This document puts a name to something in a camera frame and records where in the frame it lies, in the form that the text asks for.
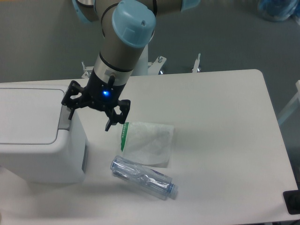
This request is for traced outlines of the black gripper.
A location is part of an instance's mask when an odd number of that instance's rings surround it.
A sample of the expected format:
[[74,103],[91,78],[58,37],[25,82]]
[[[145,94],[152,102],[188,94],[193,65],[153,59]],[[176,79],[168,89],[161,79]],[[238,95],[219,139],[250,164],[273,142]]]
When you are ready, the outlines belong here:
[[111,126],[117,123],[124,124],[129,114],[131,101],[128,99],[119,100],[124,88],[125,85],[108,86],[93,70],[85,88],[75,80],[71,81],[61,104],[70,110],[69,120],[72,119],[75,110],[78,108],[88,106],[98,111],[104,111],[108,117],[105,131],[108,131]]

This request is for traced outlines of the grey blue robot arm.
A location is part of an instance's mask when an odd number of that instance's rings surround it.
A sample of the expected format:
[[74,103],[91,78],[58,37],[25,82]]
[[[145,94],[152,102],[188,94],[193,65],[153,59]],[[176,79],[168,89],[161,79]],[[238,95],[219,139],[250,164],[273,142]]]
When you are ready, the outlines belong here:
[[131,101],[120,99],[138,60],[150,42],[158,15],[185,11],[198,0],[96,0],[104,43],[85,87],[71,81],[62,100],[71,120],[76,109],[89,107],[105,112],[105,130],[124,124]]

